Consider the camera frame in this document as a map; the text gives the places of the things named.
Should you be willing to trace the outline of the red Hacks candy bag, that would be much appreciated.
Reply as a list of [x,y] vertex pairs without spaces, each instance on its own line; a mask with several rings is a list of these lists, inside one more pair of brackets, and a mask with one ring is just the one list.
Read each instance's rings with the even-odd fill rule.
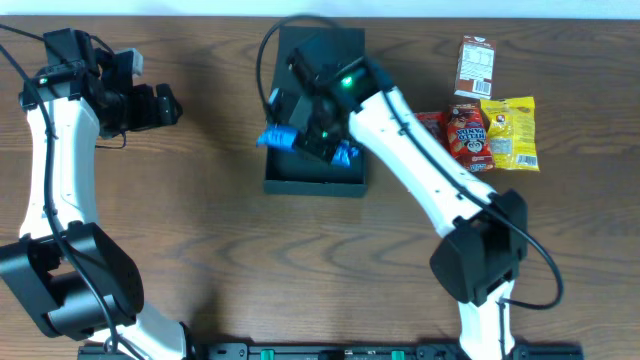
[[449,141],[446,133],[446,113],[445,112],[420,112],[415,113],[417,120],[428,130],[428,132],[449,150]]

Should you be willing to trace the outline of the blue cookie packet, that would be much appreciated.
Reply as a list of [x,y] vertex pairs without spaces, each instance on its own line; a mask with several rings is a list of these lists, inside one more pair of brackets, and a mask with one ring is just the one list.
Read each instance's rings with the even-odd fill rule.
[[313,139],[286,125],[269,125],[256,140],[256,146],[297,153],[345,168],[351,167],[353,161],[361,155],[361,150],[347,140],[330,141],[326,133],[319,139]]

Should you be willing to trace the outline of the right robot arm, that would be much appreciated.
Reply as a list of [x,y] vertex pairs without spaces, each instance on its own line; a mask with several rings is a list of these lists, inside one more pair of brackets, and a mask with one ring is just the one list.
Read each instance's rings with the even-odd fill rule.
[[285,28],[267,108],[260,141],[297,156],[288,179],[341,182],[361,174],[365,152],[389,168],[440,236],[429,264],[457,301],[463,353],[508,357],[511,293],[528,245],[524,200],[495,192],[458,163],[353,31]]

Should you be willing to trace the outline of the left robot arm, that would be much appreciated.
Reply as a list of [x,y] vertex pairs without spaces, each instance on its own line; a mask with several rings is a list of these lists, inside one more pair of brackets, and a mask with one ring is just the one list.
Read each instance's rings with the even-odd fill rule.
[[96,358],[193,359],[187,327],[146,303],[134,261],[102,230],[95,195],[99,139],[174,125],[166,84],[135,84],[133,48],[114,51],[73,28],[41,36],[47,65],[24,77],[32,137],[29,203],[1,277],[47,337],[88,341]]

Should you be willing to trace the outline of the black gift box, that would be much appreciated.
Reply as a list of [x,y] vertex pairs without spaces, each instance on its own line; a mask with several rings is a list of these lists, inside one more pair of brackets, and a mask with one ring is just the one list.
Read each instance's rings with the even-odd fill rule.
[[[327,40],[346,38],[351,48],[316,50],[314,58],[329,60],[334,56],[359,56],[365,48],[365,30],[346,28],[342,30],[321,27],[285,26],[280,31],[274,78],[271,89],[284,95],[284,110],[290,113],[298,104],[301,87],[288,70],[286,57],[297,46],[318,37]],[[267,194],[305,195],[358,198],[365,195],[366,157],[361,154],[348,168],[333,166],[299,153],[269,148],[266,155],[264,191]]]

